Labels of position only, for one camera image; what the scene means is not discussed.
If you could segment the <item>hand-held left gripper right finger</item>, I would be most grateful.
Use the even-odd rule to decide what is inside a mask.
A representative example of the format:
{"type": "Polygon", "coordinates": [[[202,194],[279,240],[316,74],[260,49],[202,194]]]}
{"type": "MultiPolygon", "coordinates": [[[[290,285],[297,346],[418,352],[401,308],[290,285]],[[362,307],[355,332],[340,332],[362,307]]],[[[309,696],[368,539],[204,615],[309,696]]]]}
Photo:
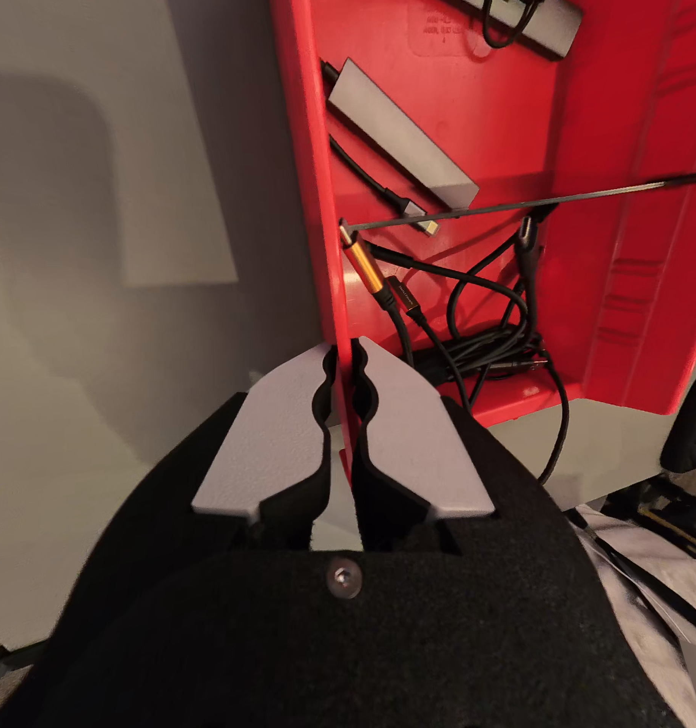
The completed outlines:
{"type": "Polygon", "coordinates": [[[390,551],[417,527],[495,514],[442,396],[368,337],[352,341],[352,494],[366,551],[390,551]]]}

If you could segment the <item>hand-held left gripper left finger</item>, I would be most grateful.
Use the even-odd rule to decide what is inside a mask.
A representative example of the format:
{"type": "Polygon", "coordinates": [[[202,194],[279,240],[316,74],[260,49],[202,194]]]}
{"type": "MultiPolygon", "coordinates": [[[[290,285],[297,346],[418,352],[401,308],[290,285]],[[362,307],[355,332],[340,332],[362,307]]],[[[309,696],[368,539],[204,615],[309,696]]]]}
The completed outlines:
{"type": "Polygon", "coordinates": [[[330,499],[336,362],[321,343],[250,388],[193,497],[195,513],[260,526],[284,544],[309,540],[330,499]]]}

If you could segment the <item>black braided cable brown plug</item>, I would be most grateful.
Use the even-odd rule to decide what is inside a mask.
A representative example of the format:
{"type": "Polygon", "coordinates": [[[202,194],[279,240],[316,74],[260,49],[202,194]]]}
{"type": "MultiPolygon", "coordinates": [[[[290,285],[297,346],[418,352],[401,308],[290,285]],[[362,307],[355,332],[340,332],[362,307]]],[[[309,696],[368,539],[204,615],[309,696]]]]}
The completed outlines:
{"type": "Polygon", "coordinates": [[[458,388],[459,394],[462,399],[462,406],[464,410],[471,414],[471,403],[467,393],[467,387],[464,382],[464,378],[460,372],[460,369],[456,365],[456,361],[448,351],[447,347],[441,341],[440,337],[435,333],[432,326],[429,324],[423,309],[418,303],[417,299],[409,291],[407,286],[400,282],[395,276],[390,276],[386,279],[386,282],[392,289],[394,296],[397,299],[398,304],[402,307],[404,313],[414,322],[416,325],[428,336],[434,348],[440,353],[440,356],[444,360],[448,369],[451,372],[453,381],[458,388]]]}

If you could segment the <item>red plastic bin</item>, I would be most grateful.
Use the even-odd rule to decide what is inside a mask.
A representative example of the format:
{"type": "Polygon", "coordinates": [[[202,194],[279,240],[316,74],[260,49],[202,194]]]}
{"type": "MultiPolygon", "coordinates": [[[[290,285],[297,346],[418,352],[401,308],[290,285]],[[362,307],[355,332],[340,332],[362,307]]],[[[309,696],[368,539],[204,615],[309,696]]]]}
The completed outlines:
{"type": "MultiPolygon", "coordinates": [[[[351,341],[400,352],[338,221],[391,217],[334,158],[437,206],[329,113],[320,61],[353,60],[480,187],[476,206],[696,172],[696,2],[577,2],[553,62],[491,50],[450,2],[270,2],[322,327],[337,344],[345,464],[360,420],[351,341]]],[[[560,206],[541,227],[539,331],[571,398],[672,414],[696,363],[696,185],[560,206]]]]}

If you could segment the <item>long grey usb hub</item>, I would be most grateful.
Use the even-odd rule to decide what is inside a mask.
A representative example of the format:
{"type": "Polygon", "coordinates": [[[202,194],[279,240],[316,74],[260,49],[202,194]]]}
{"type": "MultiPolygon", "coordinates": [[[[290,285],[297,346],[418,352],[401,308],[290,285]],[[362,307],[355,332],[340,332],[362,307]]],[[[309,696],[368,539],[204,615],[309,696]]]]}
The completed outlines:
{"type": "Polygon", "coordinates": [[[352,59],[338,70],[321,60],[327,102],[398,166],[453,210],[465,210],[480,188],[352,59]]]}
{"type": "Polygon", "coordinates": [[[584,13],[568,1],[464,1],[479,13],[489,48],[503,50],[527,41],[554,58],[565,58],[584,13]]]}

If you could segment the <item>black office chair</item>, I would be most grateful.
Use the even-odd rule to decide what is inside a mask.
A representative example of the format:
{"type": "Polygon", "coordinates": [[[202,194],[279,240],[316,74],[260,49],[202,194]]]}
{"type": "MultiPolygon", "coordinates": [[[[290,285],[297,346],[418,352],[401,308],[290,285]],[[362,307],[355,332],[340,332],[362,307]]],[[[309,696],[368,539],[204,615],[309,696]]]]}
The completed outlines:
{"type": "Polygon", "coordinates": [[[683,474],[696,469],[696,393],[679,409],[660,455],[662,469],[683,474]]]}

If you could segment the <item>thin black divider rod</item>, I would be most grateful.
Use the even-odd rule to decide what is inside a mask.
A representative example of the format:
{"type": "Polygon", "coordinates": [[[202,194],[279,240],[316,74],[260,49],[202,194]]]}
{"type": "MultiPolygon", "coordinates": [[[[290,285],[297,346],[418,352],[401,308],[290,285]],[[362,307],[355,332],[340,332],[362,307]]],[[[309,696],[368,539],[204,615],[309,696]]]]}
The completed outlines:
{"type": "Polygon", "coordinates": [[[338,222],[338,227],[345,229],[349,234],[351,234],[353,232],[362,232],[374,229],[387,229],[393,226],[417,225],[424,222],[428,223],[459,220],[471,216],[509,212],[515,210],[529,210],[531,208],[543,207],[548,205],[561,205],[571,202],[584,202],[592,199],[602,199],[623,195],[635,195],[660,189],[690,187],[694,185],[696,185],[696,172],[687,173],[679,176],[660,178],[658,180],[649,181],[644,184],[636,184],[626,187],[609,188],[574,195],[537,199],[533,201],[514,202],[500,205],[490,205],[487,207],[469,208],[466,210],[450,210],[448,212],[435,213],[432,215],[414,215],[410,217],[400,217],[385,221],[371,221],[356,224],[349,224],[346,220],[341,219],[338,222]]]}

